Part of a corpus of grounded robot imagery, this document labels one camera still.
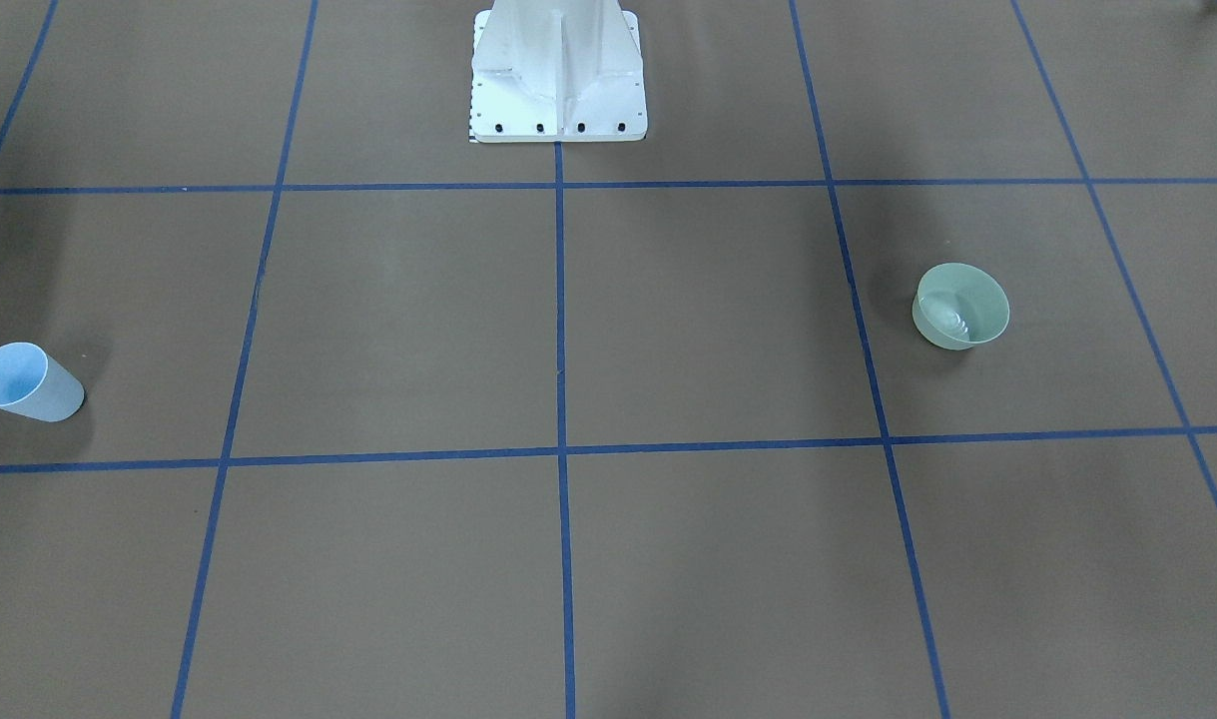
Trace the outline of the pale green bowl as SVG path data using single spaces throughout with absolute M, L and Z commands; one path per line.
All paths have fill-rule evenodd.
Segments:
M 986 346 L 1008 328 L 1011 308 L 1002 285 L 978 266 L 944 263 L 919 279 L 913 324 L 922 339 L 948 352 Z

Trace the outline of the light blue plastic cup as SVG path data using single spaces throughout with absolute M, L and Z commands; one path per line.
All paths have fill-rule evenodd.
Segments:
M 43 422 L 78 412 L 85 389 L 41 347 L 27 342 L 0 347 L 0 410 Z

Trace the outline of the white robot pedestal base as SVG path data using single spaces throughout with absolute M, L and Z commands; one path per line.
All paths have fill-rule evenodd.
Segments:
M 639 18 L 617 1 L 495 1 L 472 22 L 475 144 L 618 144 L 649 128 Z

